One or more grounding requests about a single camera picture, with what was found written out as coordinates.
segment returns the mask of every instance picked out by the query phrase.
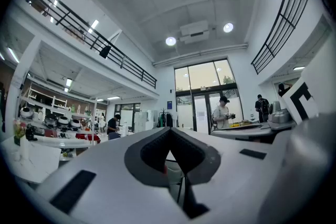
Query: white table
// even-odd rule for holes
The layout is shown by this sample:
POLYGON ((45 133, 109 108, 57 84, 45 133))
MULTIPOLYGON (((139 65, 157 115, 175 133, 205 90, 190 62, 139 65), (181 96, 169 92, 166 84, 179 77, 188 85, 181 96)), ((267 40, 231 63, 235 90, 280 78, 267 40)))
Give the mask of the white table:
POLYGON ((28 159, 20 157, 14 160, 14 155, 20 147, 9 137, 0 145, 10 171, 17 177, 34 184, 42 183, 52 172, 57 170, 61 150, 36 143, 28 142, 28 159))

